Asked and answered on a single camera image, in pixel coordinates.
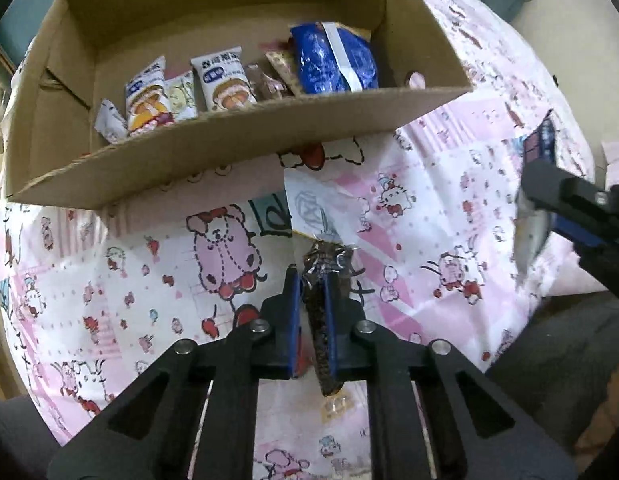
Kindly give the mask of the right hand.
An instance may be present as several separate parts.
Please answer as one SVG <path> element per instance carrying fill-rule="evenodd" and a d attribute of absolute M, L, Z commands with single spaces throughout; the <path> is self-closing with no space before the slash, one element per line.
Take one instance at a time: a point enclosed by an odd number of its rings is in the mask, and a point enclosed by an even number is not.
<path fill-rule="evenodd" d="M 575 462 L 583 472 L 619 429 L 619 367 L 611 374 L 607 397 L 594 412 L 589 426 L 575 444 Z"/>

